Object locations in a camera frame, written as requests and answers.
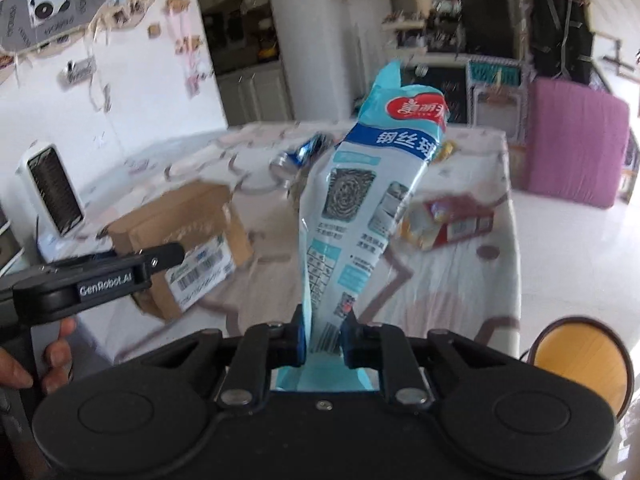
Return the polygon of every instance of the black cloth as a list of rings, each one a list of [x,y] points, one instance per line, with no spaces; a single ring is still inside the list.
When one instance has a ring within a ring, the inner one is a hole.
[[[539,75],[589,84],[593,34],[584,0],[533,0],[530,41]]]

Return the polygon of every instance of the blue packaging bag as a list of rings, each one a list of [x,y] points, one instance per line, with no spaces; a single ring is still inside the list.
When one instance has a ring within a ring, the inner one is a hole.
[[[432,161],[449,110],[431,87],[402,86],[400,62],[384,67],[358,123],[312,168],[300,201],[308,354],[278,375],[297,391],[370,389],[363,370],[340,356],[340,327],[352,311]]]

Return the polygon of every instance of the kitchen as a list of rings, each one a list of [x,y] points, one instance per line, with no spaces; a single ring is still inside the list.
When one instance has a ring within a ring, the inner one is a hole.
[[[270,0],[198,0],[229,126],[292,120]]]

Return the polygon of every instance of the chalkboard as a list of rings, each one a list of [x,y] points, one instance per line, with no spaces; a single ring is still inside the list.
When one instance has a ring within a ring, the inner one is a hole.
[[[406,67],[402,70],[402,84],[433,86],[440,90],[449,107],[449,123],[468,124],[466,66]]]

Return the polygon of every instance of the cardboard box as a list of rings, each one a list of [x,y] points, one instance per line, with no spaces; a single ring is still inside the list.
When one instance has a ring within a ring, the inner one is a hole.
[[[471,195],[443,196],[409,207],[400,235],[423,251],[490,233],[494,212]]]
[[[151,288],[134,295],[140,309],[165,320],[179,317],[252,256],[228,186],[199,180],[124,215],[107,232],[118,254],[167,242],[184,247],[183,264],[153,275]]]

